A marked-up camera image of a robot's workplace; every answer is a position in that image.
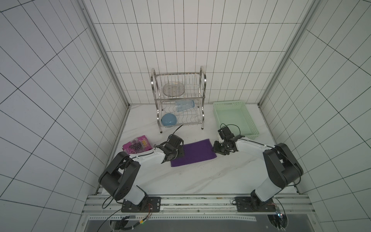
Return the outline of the purple square dishcloth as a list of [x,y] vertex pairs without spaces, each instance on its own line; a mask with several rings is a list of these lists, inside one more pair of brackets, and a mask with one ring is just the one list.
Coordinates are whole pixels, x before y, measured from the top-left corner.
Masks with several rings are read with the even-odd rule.
[[171,161],[171,167],[179,167],[217,158],[209,139],[183,146],[184,156]]

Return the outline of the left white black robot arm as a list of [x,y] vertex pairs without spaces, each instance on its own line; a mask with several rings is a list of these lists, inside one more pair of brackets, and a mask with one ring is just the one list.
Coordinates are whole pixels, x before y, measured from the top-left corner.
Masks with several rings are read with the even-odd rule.
[[139,154],[118,153],[99,177],[99,184],[113,200],[130,203],[131,208],[144,211],[148,194],[136,185],[140,170],[184,157],[184,140],[175,134],[152,150]]

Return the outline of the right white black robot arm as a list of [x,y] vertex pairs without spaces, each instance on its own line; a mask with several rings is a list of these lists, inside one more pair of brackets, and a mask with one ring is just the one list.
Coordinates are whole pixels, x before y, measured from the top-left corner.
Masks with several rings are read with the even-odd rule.
[[242,198],[235,202],[243,210],[264,210],[272,204],[273,197],[289,186],[294,186],[296,180],[301,180],[303,169],[286,144],[270,146],[252,141],[241,136],[215,141],[213,152],[220,155],[229,155],[235,152],[244,152],[253,155],[265,162],[268,177],[263,183],[250,193],[247,202],[242,203]]

